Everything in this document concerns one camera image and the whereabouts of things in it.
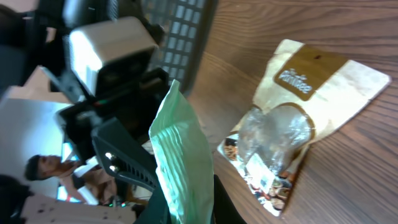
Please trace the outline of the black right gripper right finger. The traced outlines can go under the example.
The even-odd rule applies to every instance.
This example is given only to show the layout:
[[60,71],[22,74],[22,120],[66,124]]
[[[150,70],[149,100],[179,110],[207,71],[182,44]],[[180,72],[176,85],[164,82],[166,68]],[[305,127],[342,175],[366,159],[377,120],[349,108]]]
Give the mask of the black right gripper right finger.
[[214,175],[213,213],[216,224],[246,224],[217,175]]

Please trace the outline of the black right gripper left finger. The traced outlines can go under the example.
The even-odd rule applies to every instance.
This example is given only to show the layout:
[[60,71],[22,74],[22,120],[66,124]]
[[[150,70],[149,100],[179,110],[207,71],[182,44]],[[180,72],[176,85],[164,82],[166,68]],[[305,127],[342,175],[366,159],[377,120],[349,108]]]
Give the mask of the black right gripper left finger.
[[160,187],[152,192],[147,205],[134,205],[136,220],[133,224],[171,224],[171,217],[167,201]]

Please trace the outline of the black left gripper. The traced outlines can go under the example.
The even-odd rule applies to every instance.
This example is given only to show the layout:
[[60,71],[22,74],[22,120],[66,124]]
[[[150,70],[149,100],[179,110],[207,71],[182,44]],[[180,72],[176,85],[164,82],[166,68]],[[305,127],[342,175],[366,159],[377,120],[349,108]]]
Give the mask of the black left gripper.
[[140,144],[149,140],[149,127],[168,90],[169,74],[156,68],[60,110],[57,122],[78,160],[96,153],[107,174],[152,192],[159,186],[157,164]]

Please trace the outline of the teal wipes packet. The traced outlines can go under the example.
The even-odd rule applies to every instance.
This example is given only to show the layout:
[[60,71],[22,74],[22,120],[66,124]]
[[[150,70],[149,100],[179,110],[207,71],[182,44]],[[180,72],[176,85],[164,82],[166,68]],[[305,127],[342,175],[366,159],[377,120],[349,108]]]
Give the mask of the teal wipes packet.
[[172,223],[207,224],[214,205],[213,156],[197,115],[179,87],[174,80],[149,129],[155,172]]

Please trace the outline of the brown snack pouch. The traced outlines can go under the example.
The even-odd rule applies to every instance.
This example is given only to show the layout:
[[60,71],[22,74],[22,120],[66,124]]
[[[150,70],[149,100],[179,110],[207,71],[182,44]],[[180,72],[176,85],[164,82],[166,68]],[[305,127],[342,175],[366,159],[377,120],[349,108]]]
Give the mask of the brown snack pouch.
[[284,210],[311,144],[358,114],[390,76],[285,39],[268,61],[250,110],[218,151],[274,216]]

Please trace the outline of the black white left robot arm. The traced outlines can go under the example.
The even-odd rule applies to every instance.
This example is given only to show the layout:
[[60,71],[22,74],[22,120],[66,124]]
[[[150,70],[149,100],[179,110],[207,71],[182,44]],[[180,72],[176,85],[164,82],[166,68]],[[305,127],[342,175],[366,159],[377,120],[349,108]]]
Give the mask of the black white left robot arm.
[[82,163],[97,157],[115,178],[156,189],[156,165],[142,144],[170,85],[165,70],[149,66],[163,36],[140,1],[39,1],[27,12],[1,6],[1,91],[24,86],[40,68],[68,99],[24,100],[1,116],[1,138],[20,165],[60,154],[67,142]]

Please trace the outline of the person in background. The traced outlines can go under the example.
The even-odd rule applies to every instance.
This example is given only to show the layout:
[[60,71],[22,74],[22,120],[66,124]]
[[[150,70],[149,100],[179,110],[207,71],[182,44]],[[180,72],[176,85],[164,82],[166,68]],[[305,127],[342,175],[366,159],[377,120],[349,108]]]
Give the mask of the person in background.
[[100,205],[112,202],[118,194],[115,178],[108,175],[99,165],[94,166],[80,177],[75,173],[79,167],[81,167],[79,161],[63,162],[59,156],[35,155],[27,161],[24,176],[29,181],[56,177],[68,195],[82,203],[87,201],[78,191],[81,187],[86,187]]

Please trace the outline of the grey plastic basket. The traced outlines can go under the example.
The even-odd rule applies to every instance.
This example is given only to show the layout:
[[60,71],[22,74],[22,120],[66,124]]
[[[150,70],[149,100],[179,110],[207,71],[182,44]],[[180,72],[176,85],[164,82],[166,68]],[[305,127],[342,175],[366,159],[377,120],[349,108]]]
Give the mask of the grey plastic basket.
[[170,82],[180,82],[184,95],[193,89],[217,5],[217,0],[142,1],[146,19],[165,31],[149,70],[166,71]]

